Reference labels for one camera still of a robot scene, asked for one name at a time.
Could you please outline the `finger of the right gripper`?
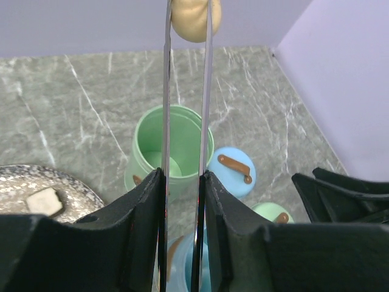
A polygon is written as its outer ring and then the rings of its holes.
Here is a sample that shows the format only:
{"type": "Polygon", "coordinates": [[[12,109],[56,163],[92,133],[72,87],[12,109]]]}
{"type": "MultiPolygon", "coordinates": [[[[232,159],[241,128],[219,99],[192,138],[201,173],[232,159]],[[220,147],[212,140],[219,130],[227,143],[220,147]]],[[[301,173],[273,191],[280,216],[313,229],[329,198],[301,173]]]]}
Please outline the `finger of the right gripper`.
{"type": "Polygon", "coordinates": [[[353,178],[339,173],[330,172],[329,170],[317,167],[312,171],[316,179],[327,183],[343,187],[348,190],[371,193],[377,195],[388,194],[387,182],[371,182],[362,179],[353,178]]]}
{"type": "Polygon", "coordinates": [[[356,192],[301,173],[292,182],[312,223],[388,223],[388,194],[356,192]]]}

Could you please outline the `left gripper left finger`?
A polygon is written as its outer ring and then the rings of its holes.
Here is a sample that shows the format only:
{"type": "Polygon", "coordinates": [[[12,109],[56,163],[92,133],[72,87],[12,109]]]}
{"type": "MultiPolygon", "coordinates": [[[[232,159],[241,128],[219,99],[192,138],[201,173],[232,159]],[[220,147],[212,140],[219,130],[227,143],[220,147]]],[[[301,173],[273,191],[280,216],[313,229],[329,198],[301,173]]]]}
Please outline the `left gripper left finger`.
{"type": "Polygon", "coordinates": [[[60,223],[1,216],[2,291],[151,291],[161,170],[111,204],[60,223]]]}

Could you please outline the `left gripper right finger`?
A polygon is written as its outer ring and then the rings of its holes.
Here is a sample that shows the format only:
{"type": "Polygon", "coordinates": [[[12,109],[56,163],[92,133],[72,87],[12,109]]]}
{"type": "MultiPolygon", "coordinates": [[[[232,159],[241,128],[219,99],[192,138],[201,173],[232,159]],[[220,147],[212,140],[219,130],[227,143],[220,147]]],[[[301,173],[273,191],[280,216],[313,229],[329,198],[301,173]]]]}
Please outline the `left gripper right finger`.
{"type": "Polygon", "coordinates": [[[388,223],[273,223],[205,174],[213,291],[387,291],[388,223]]]}

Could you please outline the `tan round bun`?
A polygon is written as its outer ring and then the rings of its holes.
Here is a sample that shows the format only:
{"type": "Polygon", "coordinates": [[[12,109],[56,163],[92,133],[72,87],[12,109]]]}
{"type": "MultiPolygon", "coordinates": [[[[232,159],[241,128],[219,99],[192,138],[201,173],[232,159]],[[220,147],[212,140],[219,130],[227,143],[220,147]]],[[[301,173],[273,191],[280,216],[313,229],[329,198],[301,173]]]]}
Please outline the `tan round bun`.
{"type": "Polygon", "coordinates": [[[207,41],[208,7],[212,13],[212,32],[218,32],[222,20],[220,0],[214,1],[171,1],[171,25],[174,31],[185,41],[204,43],[207,41]]]}

